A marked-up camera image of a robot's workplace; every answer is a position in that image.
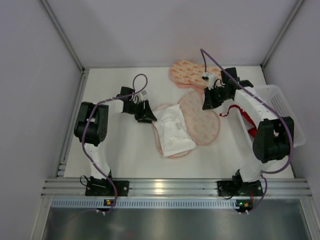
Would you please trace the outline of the white bra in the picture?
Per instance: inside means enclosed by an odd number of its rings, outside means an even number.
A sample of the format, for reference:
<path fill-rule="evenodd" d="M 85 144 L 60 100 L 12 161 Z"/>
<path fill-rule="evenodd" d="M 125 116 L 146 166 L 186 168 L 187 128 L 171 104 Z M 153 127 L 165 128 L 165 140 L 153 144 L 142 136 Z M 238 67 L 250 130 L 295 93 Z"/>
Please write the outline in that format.
<path fill-rule="evenodd" d="M 179 104 L 163 105 L 153 111 L 156 143 L 166 158 L 182 157 L 197 147 L 190 137 Z"/>

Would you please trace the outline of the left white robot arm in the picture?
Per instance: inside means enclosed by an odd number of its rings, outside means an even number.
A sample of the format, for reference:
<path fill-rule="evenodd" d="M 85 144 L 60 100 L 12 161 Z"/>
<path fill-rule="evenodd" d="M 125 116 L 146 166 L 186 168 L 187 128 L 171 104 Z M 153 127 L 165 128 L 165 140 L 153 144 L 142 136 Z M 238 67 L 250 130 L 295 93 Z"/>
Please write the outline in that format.
<path fill-rule="evenodd" d="M 90 164 L 90 176 L 94 179 L 112 177 L 104 141 L 111 120 L 122 113 L 133 115 L 139 123 L 157 121 L 145 90 L 135 92 L 133 88 L 123 86 L 120 94 L 110 100 L 103 100 L 100 104 L 83 101 L 80 105 L 73 132 L 83 146 Z"/>

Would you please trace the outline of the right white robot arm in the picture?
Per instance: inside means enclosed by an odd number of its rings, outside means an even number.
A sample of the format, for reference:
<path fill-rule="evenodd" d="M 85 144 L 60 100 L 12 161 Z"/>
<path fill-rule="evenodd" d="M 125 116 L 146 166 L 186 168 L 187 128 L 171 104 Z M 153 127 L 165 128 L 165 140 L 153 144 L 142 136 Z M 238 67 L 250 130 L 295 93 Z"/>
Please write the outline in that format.
<path fill-rule="evenodd" d="M 242 182 L 255 182 L 276 161 L 287 158 L 293 148 L 294 120 L 280 116 L 257 94 L 249 80 L 240 80 L 234 67 L 222 70 L 221 76 L 205 71 L 201 78 L 208 83 L 204 90 L 203 110 L 220 107 L 233 100 L 243 116 L 255 127 L 252 151 L 255 159 L 240 168 L 235 176 Z"/>

